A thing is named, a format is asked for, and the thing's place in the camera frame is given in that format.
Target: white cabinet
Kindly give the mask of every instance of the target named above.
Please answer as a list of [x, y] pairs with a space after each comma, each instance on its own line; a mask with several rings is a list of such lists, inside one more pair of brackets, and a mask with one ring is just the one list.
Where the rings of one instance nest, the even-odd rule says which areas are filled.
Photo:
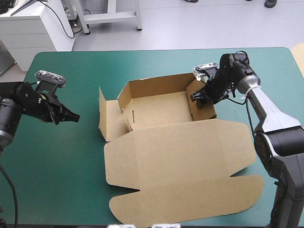
[[[0, 40], [23, 71], [28, 71], [32, 60], [39, 52], [71, 51], [74, 40], [67, 37], [56, 15], [40, 2], [36, 2], [11, 17], [11, 13], [24, 4], [0, 15]], [[47, 3], [59, 16], [69, 36], [73, 31], [69, 25], [61, 0]]]
[[0, 75], [2, 75], [3, 72], [5, 72], [10, 66], [12, 66], [14, 62], [15, 60], [9, 54], [0, 40]]

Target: metal frame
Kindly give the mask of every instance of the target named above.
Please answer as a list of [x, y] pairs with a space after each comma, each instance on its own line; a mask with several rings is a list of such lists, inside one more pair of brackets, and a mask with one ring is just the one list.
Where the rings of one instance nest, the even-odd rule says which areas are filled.
[[70, 14], [67, 15], [68, 20], [76, 20], [77, 13], [74, 11], [75, 1], [73, 0], [64, 0], [66, 3], [66, 7], [68, 8], [68, 11]]
[[85, 34], [90, 34], [88, 25], [137, 19], [137, 29], [142, 30], [140, 0], [135, 1], [135, 11], [116, 12], [116, 0], [108, 0], [107, 13], [86, 15], [81, 0], [75, 0], [76, 10]]

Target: cabinet drawer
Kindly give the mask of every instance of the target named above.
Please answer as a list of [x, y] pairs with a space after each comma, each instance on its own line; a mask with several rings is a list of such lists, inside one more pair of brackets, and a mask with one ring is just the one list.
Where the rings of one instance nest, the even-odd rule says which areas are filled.
[[0, 35], [6, 48], [51, 48], [54, 46], [48, 34]]
[[22, 71], [28, 71], [36, 54], [40, 52], [56, 51], [54, 47], [33, 48], [9, 48], [8, 51], [14, 57]]
[[48, 33], [41, 19], [0, 20], [0, 35]]

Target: box lid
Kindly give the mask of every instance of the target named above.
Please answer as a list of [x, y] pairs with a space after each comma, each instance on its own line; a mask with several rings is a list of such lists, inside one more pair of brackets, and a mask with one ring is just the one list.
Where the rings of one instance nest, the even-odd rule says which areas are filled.
[[139, 227], [240, 212], [263, 189], [259, 176], [230, 177], [256, 160], [243, 123], [212, 119], [136, 130], [108, 143], [104, 155], [109, 184], [140, 190], [112, 198], [111, 211]]

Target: cardboard flap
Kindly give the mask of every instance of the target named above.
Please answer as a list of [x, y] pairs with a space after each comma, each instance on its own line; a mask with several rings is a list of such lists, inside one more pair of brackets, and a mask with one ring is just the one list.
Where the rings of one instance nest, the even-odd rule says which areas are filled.
[[229, 177], [256, 160], [248, 127], [217, 119], [136, 130], [104, 155], [109, 184], [141, 190]]
[[128, 82], [123, 90], [120, 92], [117, 100], [120, 107], [121, 112], [126, 108], [126, 106], [129, 104], [129, 102], [132, 99], [131, 95], [131, 89], [130, 89], [130, 82]]
[[304, 77], [304, 43], [296, 45], [291, 52]]
[[185, 183], [114, 197], [110, 209], [122, 223], [147, 228], [244, 211], [262, 189], [263, 179], [254, 175]]
[[214, 105], [211, 101], [208, 101], [206, 104], [204, 104], [204, 106], [201, 109], [198, 109], [196, 106], [196, 101], [193, 102], [190, 99], [193, 93], [200, 90], [204, 86], [205, 86], [204, 83], [202, 83], [201, 81], [194, 80], [186, 88], [189, 107], [194, 121], [207, 120], [216, 117]]
[[99, 112], [99, 129], [107, 142], [130, 132], [130, 126], [120, 111], [118, 101], [106, 101], [101, 89], [99, 89]]

